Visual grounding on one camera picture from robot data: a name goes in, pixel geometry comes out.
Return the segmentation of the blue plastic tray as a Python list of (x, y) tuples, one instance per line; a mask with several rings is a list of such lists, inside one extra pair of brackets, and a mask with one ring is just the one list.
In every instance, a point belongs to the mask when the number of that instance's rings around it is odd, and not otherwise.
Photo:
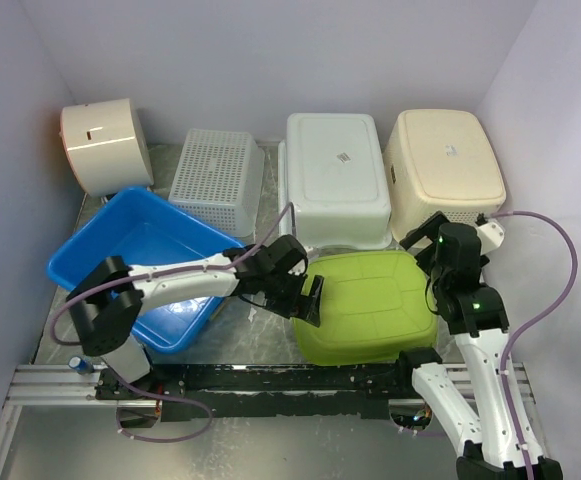
[[(128, 265), (156, 266), (201, 260), (242, 245), (142, 188), (128, 188), (103, 206), (50, 258), (47, 274), (73, 290), (102, 260), (120, 256)], [(221, 305), (201, 297), (159, 307), (139, 317), (133, 335), (166, 355), (186, 350)]]

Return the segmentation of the large white plastic tub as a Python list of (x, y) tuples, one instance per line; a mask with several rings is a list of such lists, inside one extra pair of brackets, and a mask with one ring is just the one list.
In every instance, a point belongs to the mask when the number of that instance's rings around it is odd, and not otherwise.
[(392, 242), (391, 203), (374, 119), (367, 114), (294, 113), (279, 150), (286, 222), (307, 247), (380, 250)]

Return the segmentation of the white perforated basket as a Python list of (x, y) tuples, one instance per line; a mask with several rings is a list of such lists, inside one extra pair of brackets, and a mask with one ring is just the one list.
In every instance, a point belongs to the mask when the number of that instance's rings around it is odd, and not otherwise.
[(238, 238), (254, 233), (264, 152), (247, 132), (187, 132), (168, 201)]

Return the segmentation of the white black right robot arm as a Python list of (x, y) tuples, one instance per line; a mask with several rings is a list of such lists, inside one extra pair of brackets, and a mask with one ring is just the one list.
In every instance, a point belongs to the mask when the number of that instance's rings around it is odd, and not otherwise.
[(481, 278), (488, 259), (479, 237), (483, 228), (434, 213), (400, 242), (416, 254), (427, 277), (424, 297), (447, 324), (464, 359), (475, 402), (468, 403), (451, 382), (433, 348), (399, 356), (396, 390), (418, 395), (431, 408), (456, 450), (460, 479), (561, 479), (558, 461), (546, 456), (527, 417), (506, 348), (509, 322), (499, 292)]

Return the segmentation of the green plastic tray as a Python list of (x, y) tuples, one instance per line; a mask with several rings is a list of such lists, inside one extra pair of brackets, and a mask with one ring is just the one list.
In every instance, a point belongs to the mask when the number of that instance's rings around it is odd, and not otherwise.
[(399, 250), (318, 258), (305, 291), (324, 279), (320, 325), (294, 321), (298, 348), (318, 366), (392, 361), (402, 351), (434, 347), (438, 321), (427, 306), (427, 277), (415, 258)]

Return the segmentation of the beige perforated laundry basket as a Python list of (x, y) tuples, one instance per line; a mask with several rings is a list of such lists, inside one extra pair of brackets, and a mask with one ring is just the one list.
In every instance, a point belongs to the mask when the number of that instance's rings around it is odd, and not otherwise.
[(472, 224), (497, 212), (507, 193), (494, 150), (478, 118), (467, 111), (401, 112), (383, 151), (395, 240), (436, 212)]

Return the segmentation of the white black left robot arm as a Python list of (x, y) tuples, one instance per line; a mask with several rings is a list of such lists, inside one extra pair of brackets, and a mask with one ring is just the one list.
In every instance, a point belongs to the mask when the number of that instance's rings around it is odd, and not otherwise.
[(262, 309), (317, 327), (324, 279), (297, 269), (307, 264), (306, 250), (292, 235), (169, 265), (128, 265), (112, 256), (70, 293), (65, 307), (83, 353), (101, 358), (125, 392), (143, 399), (154, 392), (157, 375), (132, 336), (140, 316), (196, 298), (261, 295)]

